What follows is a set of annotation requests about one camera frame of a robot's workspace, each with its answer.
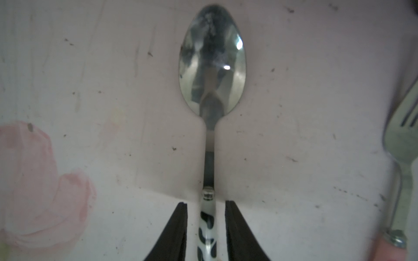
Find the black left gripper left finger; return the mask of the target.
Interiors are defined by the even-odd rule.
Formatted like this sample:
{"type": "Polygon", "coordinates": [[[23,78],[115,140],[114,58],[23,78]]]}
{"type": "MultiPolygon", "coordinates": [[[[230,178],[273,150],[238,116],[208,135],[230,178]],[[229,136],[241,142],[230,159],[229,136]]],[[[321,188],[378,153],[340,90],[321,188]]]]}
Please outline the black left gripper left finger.
{"type": "Polygon", "coordinates": [[[184,261],[187,219],[187,204],[180,202],[145,261],[184,261]]]}

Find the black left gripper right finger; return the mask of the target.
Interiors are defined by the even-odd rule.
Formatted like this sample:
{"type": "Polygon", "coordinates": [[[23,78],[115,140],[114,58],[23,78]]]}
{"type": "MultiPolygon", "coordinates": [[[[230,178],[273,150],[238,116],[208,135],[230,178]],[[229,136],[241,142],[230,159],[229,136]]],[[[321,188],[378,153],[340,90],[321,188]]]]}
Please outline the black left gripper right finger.
{"type": "Polygon", "coordinates": [[[270,261],[234,201],[225,202],[225,224],[230,261],[270,261]]]}

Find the pink handle fork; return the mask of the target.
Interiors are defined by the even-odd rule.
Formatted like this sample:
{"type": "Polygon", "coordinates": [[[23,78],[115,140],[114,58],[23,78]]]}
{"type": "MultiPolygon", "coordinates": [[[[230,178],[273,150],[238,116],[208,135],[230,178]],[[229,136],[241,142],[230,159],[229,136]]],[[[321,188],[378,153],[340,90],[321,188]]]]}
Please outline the pink handle fork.
{"type": "Polygon", "coordinates": [[[418,80],[391,115],[383,145],[396,163],[398,189],[388,214],[388,223],[379,234],[370,260],[405,261],[407,259],[407,219],[413,195],[412,164],[418,158],[418,80]]]}

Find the cow pattern handle spoon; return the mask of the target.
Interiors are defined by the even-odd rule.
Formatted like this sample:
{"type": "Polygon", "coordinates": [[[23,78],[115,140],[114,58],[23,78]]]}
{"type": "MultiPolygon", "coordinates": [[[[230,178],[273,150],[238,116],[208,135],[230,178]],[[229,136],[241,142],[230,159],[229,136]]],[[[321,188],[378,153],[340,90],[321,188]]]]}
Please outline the cow pattern handle spoon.
{"type": "Polygon", "coordinates": [[[199,214],[197,260],[217,260],[215,128],[238,104],[246,82],[246,52],[226,8],[203,7],[191,21],[179,53],[180,90],[205,123],[205,159],[199,214]]]}

